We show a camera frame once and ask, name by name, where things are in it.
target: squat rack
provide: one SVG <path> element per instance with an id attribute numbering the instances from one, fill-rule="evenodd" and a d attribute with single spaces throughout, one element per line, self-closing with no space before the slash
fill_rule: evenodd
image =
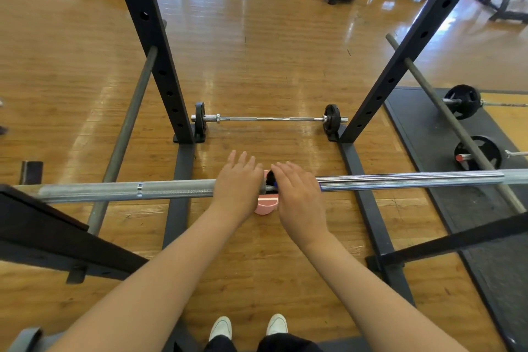
<path id="1" fill-rule="evenodd" d="M 352 121 L 347 126 L 341 125 L 338 133 L 334 137 L 329 137 L 337 142 L 349 175 L 364 175 L 358 153 L 354 148 L 354 141 L 405 72 L 412 67 L 409 62 L 413 62 L 418 57 L 458 1 L 428 0 L 426 2 Z M 115 181 L 117 177 L 122 155 L 130 138 L 129 129 L 135 122 L 150 72 L 162 96 L 174 131 L 174 141 L 179 143 L 174 180 L 190 180 L 197 140 L 194 125 L 189 120 L 183 101 L 159 6 L 156 0 L 125 0 L 125 2 L 147 61 L 115 151 L 112 153 L 107 169 L 109 174 L 105 174 L 103 182 Z M 472 140 L 469 140 L 466 146 L 469 147 L 471 142 Z M 480 226 L 464 233 L 448 235 L 395 252 L 372 191 L 357 189 L 354 192 L 374 251 L 374 255 L 367 258 L 369 267 L 378 271 L 386 283 L 412 304 L 414 304 L 413 296 L 402 270 L 404 262 L 469 248 L 481 242 L 528 230 L 524 224 L 528 222 L 527 214 L 524 212 L 493 223 L 494 228 L 498 227 L 498 232 L 492 232 L 493 236 L 489 236 L 489 229 Z M 91 214 L 91 222 L 85 225 L 14 187 L 0 187 L 0 206 L 3 207 L 0 209 L 0 259 L 69 271 L 73 273 L 69 275 L 69 282 L 82 282 L 86 274 L 125 279 L 148 260 L 97 237 L 106 210 L 105 204 L 107 205 L 107 202 L 97 202 L 94 205 L 92 214 L 95 218 Z M 170 200 L 163 248 L 186 230 L 188 204 L 189 197 Z M 30 337 L 33 344 L 41 340 L 39 331 L 29 331 L 24 336 Z M 164 351 L 174 350 L 175 344 L 185 352 L 199 349 L 198 343 L 181 321 L 169 337 Z M 332 349 L 346 347 L 358 351 L 368 350 L 368 346 L 361 338 L 323 342 L 321 346 Z"/>

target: forearm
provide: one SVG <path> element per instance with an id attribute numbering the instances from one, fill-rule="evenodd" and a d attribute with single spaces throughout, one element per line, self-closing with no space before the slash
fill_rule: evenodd
<path id="1" fill-rule="evenodd" d="M 359 263 L 332 234 L 301 249 L 345 305 L 373 351 L 466 351 Z"/>
<path id="2" fill-rule="evenodd" d="M 51 352 L 159 352 L 201 275 L 236 228 L 232 217 L 209 208 L 82 316 Z"/>

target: white sneaker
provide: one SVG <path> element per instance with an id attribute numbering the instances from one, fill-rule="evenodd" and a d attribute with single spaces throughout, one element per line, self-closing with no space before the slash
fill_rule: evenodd
<path id="1" fill-rule="evenodd" d="M 286 324 L 286 319 L 284 316 L 277 313 L 276 315 L 271 316 L 271 319 L 268 323 L 268 328 L 266 330 L 266 335 L 278 334 L 280 332 L 287 334 L 288 325 Z"/>
<path id="2" fill-rule="evenodd" d="M 217 335 L 225 335 L 229 339 L 233 336 L 233 329 L 231 328 L 231 320 L 229 317 L 221 316 L 218 317 L 218 320 L 213 324 L 211 333 L 209 334 L 209 341 L 212 340 Z"/>

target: black rubber mat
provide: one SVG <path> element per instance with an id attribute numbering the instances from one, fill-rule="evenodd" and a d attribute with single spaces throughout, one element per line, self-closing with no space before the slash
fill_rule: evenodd
<path id="1" fill-rule="evenodd" d="M 437 92 L 443 97 L 447 89 Z M 396 88 L 386 101 L 386 110 L 417 170 L 458 170 L 453 150 L 459 139 L 421 88 Z M 470 135 L 486 135 L 501 148 L 518 151 L 485 110 L 460 122 Z M 528 168 L 528 161 L 510 158 L 501 168 Z M 528 206 L 528 186 L 511 188 Z M 493 186 L 428 191 L 452 233 L 514 214 Z M 460 256 L 508 349 L 528 351 L 528 234 L 490 242 Z"/>

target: wooden floor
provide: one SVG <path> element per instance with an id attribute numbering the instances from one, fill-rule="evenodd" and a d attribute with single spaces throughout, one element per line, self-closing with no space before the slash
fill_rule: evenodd
<path id="1" fill-rule="evenodd" d="M 188 113 L 320 116 L 338 103 L 353 116 L 392 55 L 384 36 L 401 40 L 423 3 L 356 0 L 158 0 Z M 16 183 L 21 160 L 42 160 L 44 182 L 99 182 L 145 56 L 123 0 L 0 0 L 0 181 Z M 528 89 L 527 32 L 489 23 L 489 12 L 463 0 L 417 60 L 435 86 Z M 402 85 L 415 85 L 406 76 Z M 177 145 L 151 80 L 119 181 L 172 178 Z M 380 111 L 356 142 L 368 173 L 413 167 Z M 310 123 L 211 125 L 197 147 L 195 178 L 214 178 L 231 149 L 266 166 L 292 160 L 317 175 L 341 175 L 335 144 Z M 396 248 L 442 236 L 426 192 L 375 193 Z M 371 253 L 354 196 L 325 194 L 331 231 L 360 261 Z M 193 200 L 190 221 L 209 200 Z M 62 205 L 85 221 L 89 205 Z M 162 244 L 166 201 L 112 203 L 101 237 L 143 256 Z M 471 351 L 504 347 L 455 254 L 405 268 L 418 308 Z M 63 331 L 117 282 L 0 263 L 0 348 L 26 327 Z M 234 341 L 255 348 L 276 312 L 290 331 L 315 341 L 358 334 L 340 302 L 282 230 L 276 214 L 253 217 L 228 243 L 192 296 L 185 320 L 207 341 L 220 315 Z"/>

